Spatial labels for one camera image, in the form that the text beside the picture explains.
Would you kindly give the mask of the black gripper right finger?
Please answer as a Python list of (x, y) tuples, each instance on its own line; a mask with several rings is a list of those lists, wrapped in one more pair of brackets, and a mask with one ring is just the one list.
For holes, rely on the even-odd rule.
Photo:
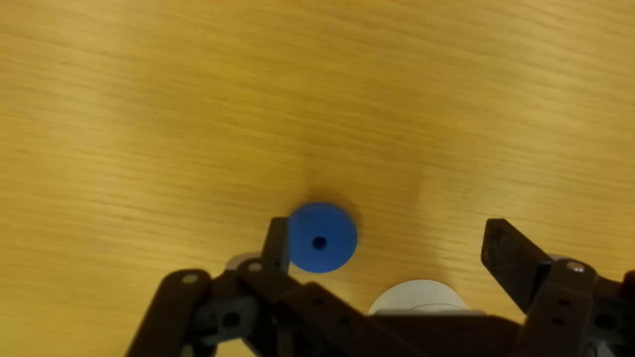
[(512, 357), (635, 357), (635, 271), (603, 277), (488, 218), (480, 259), (526, 319)]

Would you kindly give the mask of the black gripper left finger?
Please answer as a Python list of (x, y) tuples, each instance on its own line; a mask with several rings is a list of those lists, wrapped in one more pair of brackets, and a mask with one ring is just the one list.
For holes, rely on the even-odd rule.
[(365, 357), (371, 323), (318, 283), (288, 275), (288, 220), (272, 218), (260, 253), (212, 277), (163, 277), (125, 357), (216, 357), (242, 339), (258, 357)]

